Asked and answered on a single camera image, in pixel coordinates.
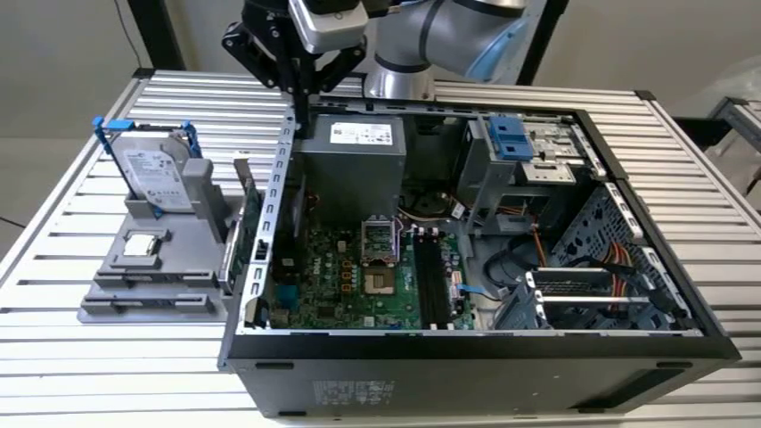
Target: blue latch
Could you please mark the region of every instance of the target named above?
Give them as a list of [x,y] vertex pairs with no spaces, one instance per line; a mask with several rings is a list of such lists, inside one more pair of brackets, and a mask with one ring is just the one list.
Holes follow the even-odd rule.
[[489,117],[489,137],[501,159],[529,161],[534,157],[532,142],[525,136],[524,121],[516,117]]

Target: black metal frame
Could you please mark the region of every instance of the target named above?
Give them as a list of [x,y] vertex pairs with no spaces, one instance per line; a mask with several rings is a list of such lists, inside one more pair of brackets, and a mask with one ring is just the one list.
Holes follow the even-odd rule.
[[685,134],[688,134],[689,139],[703,152],[709,147],[713,147],[721,142],[733,129],[726,120],[721,118],[676,117],[674,121],[681,130],[685,131]]
[[164,0],[126,0],[150,63],[157,70],[185,70]]
[[556,32],[557,21],[560,20],[560,16],[565,13],[566,7],[568,0],[546,0],[545,10],[536,25],[534,38],[525,53],[524,66],[521,67],[516,85],[530,86],[534,83],[538,66],[545,58],[549,40]]
[[632,190],[628,176],[620,162],[614,158],[601,133],[589,114],[582,110],[545,108],[504,108],[493,105],[442,104],[390,100],[360,100],[354,98],[324,97],[314,104],[314,113],[332,114],[404,114],[408,106],[414,106],[408,114],[432,114],[444,116],[476,117],[493,113],[532,112],[537,114],[564,114],[574,117],[590,140],[597,155],[610,174],[608,179],[617,184],[621,195],[632,208],[633,214],[645,231],[648,244],[654,248],[669,274],[681,292],[681,296],[691,310],[691,319],[686,319],[686,328],[699,328],[702,337],[673,335],[650,335],[634,337],[612,337],[598,334],[573,334],[552,337],[517,336],[506,332],[486,333],[482,336],[430,336],[389,333],[384,336],[346,336],[328,333],[294,335],[236,335],[237,310],[240,294],[230,305],[220,367],[226,367],[229,358],[264,360],[262,363],[288,363],[298,360],[452,360],[452,359],[554,359],[573,360],[620,360],[622,370],[632,369],[626,361],[645,358],[653,367],[640,377],[633,374],[628,383],[617,386],[608,395],[588,399],[577,404],[578,412],[601,412],[605,409],[633,408],[652,399],[657,392],[653,389],[673,390],[694,381],[721,366],[727,366],[739,359],[739,353],[726,336],[718,321],[711,315],[709,306],[699,296],[697,287],[689,280],[684,267],[668,246],[652,219],[645,204]]

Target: white wall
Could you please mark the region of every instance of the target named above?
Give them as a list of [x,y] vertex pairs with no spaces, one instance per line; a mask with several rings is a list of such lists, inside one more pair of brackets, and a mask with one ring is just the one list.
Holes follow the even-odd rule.
[[84,143],[92,117],[105,114],[137,67],[113,2],[1,0],[0,53],[0,136],[78,137]]
[[705,114],[718,95],[695,95],[761,54],[759,16],[758,0],[572,0],[536,84],[648,89],[672,114]]

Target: small chip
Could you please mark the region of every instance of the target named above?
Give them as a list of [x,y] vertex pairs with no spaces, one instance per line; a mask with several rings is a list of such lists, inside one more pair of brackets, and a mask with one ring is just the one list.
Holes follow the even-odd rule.
[[318,318],[334,318],[336,308],[332,306],[317,306],[317,317]]

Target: black cable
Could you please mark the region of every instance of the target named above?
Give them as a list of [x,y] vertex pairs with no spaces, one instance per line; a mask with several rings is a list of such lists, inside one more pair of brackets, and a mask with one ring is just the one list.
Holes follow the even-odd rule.
[[21,227],[22,229],[26,228],[26,225],[24,225],[22,223],[18,223],[17,221],[13,221],[9,218],[5,218],[2,216],[0,216],[0,221],[4,221],[8,225],[13,225],[16,227]]
[[121,16],[121,7],[118,7],[118,0],[114,0],[114,6],[116,6],[116,14],[118,15],[118,23],[121,24],[121,30],[124,31],[126,42],[129,43],[129,47],[132,48],[132,53],[134,54],[134,59],[137,60],[137,66],[142,68],[142,61],[140,60],[140,55],[137,54],[137,48],[134,47],[134,44],[132,43],[132,37],[129,37],[129,33],[126,32],[124,17]]
[[508,242],[508,247],[504,250],[498,250],[497,252],[494,252],[489,256],[486,261],[484,262],[484,265],[481,267],[481,273],[484,275],[484,278],[486,278],[486,281],[489,281],[496,287],[498,287],[498,288],[506,287],[508,289],[512,289],[513,287],[516,287],[518,285],[517,279],[514,279],[514,278],[512,278],[512,280],[513,280],[512,283],[505,283],[504,281],[497,281],[493,278],[493,276],[490,275],[490,265],[493,263],[496,263],[497,261],[502,260],[502,258],[509,259],[522,270],[528,271],[528,270],[533,270],[537,268],[538,265],[528,262],[525,259],[521,259],[513,253],[516,248],[518,248],[525,243],[532,242],[532,240],[533,240],[533,237],[530,235],[516,236]]
[[[509,241],[510,241],[510,240],[508,240],[508,239],[504,240],[504,243],[502,243],[504,247],[500,247],[500,251],[502,251],[502,250],[506,248]],[[510,275],[510,274],[508,273],[508,269],[506,269],[505,266],[504,266],[504,260],[502,260],[502,263],[500,263],[500,267],[502,268],[502,273],[504,273],[504,275],[505,275],[508,278],[510,278],[510,279],[517,283],[517,282],[518,282],[518,279],[517,279],[513,275]]]

